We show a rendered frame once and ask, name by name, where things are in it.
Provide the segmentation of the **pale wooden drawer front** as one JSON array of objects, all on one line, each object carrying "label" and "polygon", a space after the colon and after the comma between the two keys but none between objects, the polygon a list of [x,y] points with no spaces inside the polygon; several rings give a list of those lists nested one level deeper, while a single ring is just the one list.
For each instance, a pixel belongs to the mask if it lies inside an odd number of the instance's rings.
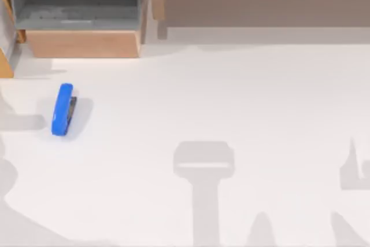
[{"label": "pale wooden drawer front", "polygon": [[38,58],[137,58],[141,31],[27,30],[27,42]]}]

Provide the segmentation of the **blue stapler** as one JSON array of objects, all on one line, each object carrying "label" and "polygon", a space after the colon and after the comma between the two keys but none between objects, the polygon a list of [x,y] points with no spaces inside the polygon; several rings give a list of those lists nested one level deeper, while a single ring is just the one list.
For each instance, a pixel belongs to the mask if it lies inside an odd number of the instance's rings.
[{"label": "blue stapler", "polygon": [[65,136],[77,103],[77,97],[73,95],[73,85],[63,83],[57,95],[51,122],[51,133],[55,136]]}]

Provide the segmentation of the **wooden cupboard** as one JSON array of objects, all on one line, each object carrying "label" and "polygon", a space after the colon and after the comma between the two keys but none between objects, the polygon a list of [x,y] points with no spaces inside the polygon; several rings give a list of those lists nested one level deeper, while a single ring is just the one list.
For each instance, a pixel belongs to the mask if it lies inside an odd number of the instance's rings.
[{"label": "wooden cupboard", "polygon": [[0,78],[12,78],[14,69],[10,63],[14,47],[26,42],[25,30],[17,30],[11,0],[0,0]]}]

